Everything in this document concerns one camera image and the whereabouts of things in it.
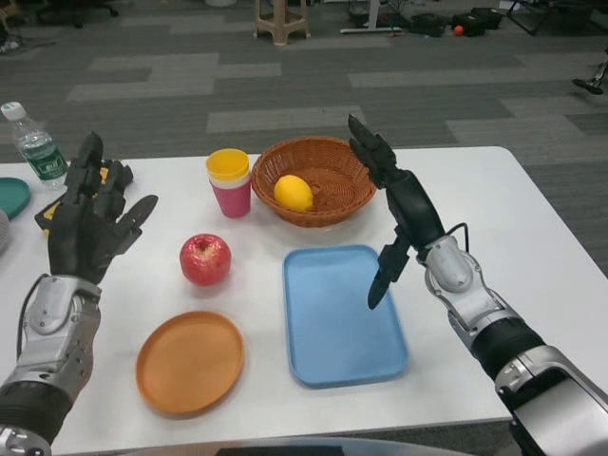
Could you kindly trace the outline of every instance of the robotic arm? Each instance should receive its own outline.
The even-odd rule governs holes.
[[[513,419],[510,430],[526,456],[608,454],[608,395],[559,350],[544,344],[484,282],[477,260],[444,231],[427,193],[396,167],[390,146],[353,116],[351,149],[385,188],[397,221],[397,239],[378,258],[368,303],[375,308],[408,262],[413,247],[426,269],[428,290],[447,308],[447,319],[492,378]]]
[[[112,258],[140,236],[157,203],[156,196],[147,196],[116,221],[133,175],[112,161],[105,164],[102,185],[103,151],[101,138],[91,133],[67,173],[67,190],[48,235],[51,275],[41,277],[31,305],[24,303],[17,366],[0,388],[0,456],[50,455],[93,368],[93,338],[101,319],[97,285]]]

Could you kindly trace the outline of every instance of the water bottle label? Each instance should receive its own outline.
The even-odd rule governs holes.
[[[50,144],[52,152],[43,155],[40,159],[28,159],[29,164],[41,179],[41,181],[50,181],[51,179],[61,178],[67,171],[67,163],[61,152],[55,144]]]

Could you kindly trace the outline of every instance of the yellow lemon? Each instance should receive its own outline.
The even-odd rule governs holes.
[[[313,209],[313,190],[298,176],[283,176],[276,181],[275,200],[294,211],[308,212]]]

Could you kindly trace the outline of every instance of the plastic water bottle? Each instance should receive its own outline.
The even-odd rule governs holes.
[[[12,124],[12,140],[36,175],[48,188],[64,184],[67,163],[50,135],[16,102],[0,107],[4,117]]]

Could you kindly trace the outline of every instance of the bottle cap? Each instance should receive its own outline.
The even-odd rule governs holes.
[[[9,121],[19,121],[28,115],[21,104],[17,102],[4,103],[0,110]]]

